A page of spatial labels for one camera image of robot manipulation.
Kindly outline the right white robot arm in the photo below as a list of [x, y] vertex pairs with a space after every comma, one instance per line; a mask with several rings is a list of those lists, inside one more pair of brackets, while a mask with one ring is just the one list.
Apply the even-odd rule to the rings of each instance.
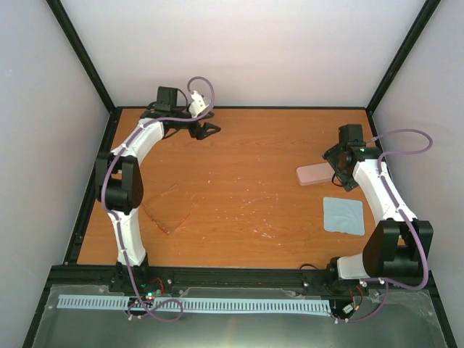
[[376, 227], [361, 253], [335, 257], [328, 271], [341, 280], [390, 283], [410, 291], [427, 286], [427, 256], [434, 230], [427, 220], [419, 220], [396, 189], [383, 152], [365, 141], [358, 124], [339, 127], [339, 141], [323, 153], [333, 176], [345, 191], [361, 188]]

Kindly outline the light blue cleaning cloth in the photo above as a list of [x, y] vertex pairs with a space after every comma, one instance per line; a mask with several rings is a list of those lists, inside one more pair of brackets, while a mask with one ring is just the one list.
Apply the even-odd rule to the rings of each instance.
[[352, 199], [324, 197], [323, 228], [332, 233], [364, 236], [363, 203]]

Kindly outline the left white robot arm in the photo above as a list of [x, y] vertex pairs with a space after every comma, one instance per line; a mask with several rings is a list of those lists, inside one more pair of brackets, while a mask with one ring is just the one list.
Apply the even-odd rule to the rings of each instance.
[[160, 86], [157, 98], [141, 114], [130, 135], [95, 161], [95, 196], [109, 216], [117, 240], [117, 268], [126, 270], [125, 282], [132, 290], [146, 290], [151, 283], [147, 252], [141, 240], [139, 207], [144, 196], [140, 165], [169, 131], [186, 129], [190, 137], [203, 140], [220, 132], [209, 123], [213, 117], [215, 90], [206, 97], [188, 87], [185, 107], [177, 104], [180, 90]]

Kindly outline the pink glasses case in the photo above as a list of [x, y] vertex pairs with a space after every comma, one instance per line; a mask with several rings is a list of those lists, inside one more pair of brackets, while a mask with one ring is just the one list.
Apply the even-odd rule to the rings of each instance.
[[296, 174], [301, 186], [310, 186], [329, 182], [334, 174], [334, 170], [327, 162], [324, 162], [298, 167]]

